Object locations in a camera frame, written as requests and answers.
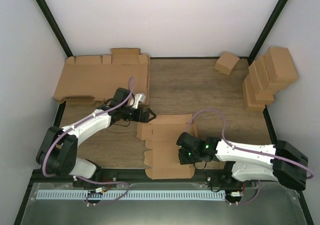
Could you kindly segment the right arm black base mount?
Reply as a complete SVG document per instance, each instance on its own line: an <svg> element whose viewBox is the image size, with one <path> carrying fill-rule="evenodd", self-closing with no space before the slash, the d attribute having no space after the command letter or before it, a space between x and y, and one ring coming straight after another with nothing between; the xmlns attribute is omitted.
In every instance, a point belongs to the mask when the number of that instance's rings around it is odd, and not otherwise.
<svg viewBox="0 0 320 225"><path fill-rule="evenodd" d="M243 182L232 177L231 172L224 170L209 170L206 173L207 186L212 191L241 190Z"/></svg>

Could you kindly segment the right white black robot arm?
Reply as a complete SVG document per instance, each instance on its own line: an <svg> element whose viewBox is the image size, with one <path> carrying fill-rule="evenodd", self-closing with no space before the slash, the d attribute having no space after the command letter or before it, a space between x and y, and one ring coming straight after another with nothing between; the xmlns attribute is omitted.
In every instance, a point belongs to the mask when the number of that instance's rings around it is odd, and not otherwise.
<svg viewBox="0 0 320 225"><path fill-rule="evenodd" d="M250 180L278 182L286 188L306 188L308 158L287 141L252 145L208 137L206 140L183 132L176 141L182 165L225 162L230 169L222 173L229 187Z"/></svg>

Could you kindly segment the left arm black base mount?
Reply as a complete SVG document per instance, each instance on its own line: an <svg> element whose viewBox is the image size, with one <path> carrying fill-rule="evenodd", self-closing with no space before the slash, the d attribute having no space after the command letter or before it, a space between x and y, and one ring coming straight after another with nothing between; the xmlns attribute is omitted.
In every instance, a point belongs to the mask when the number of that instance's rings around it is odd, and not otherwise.
<svg viewBox="0 0 320 225"><path fill-rule="evenodd" d="M93 176L89 178L89 180L99 183L106 183L115 182L117 178L118 173L115 170L98 167ZM72 183L72 186L74 188L95 189L101 187L102 185L90 183L78 178L77 181L74 181Z"/></svg>

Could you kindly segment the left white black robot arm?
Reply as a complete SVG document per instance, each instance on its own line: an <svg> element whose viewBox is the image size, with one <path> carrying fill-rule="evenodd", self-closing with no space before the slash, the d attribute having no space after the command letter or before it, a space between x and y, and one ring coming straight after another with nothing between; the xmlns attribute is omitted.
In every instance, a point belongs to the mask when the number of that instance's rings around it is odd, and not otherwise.
<svg viewBox="0 0 320 225"><path fill-rule="evenodd" d="M107 99L85 118L64 127L50 127L36 156L46 177L73 176L84 178L91 187L102 181L98 165L77 157L78 147L97 132L116 122L149 123L157 116L150 108L143 108L146 96L133 94L131 90L118 88L113 98Z"/></svg>

